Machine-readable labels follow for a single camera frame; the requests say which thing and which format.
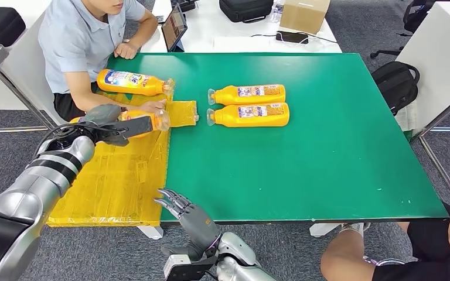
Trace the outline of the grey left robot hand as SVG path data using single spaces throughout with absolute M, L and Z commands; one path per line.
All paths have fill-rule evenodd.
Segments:
M 127 146 L 129 141 L 115 131 L 114 123 L 118 122 L 118 117 L 126 107 L 115 104 L 104 104 L 89 110 L 85 116 L 79 120 L 80 124 L 89 126 L 88 130 L 93 135 L 93 142 L 104 142 L 114 146 Z

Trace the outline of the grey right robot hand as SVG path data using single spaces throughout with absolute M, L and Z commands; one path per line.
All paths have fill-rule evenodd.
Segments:
M 158 192 L 166 198 L 155 198 L 154 202 L 167 209 L 190 238 L 186 246 L 162 245 L 163 254 L 187 255 L 192 262 L 199 261 L 214 247 L 221 236 L 220 230 L 204 209 L 185 196 L 171 189 L 158 189 Z

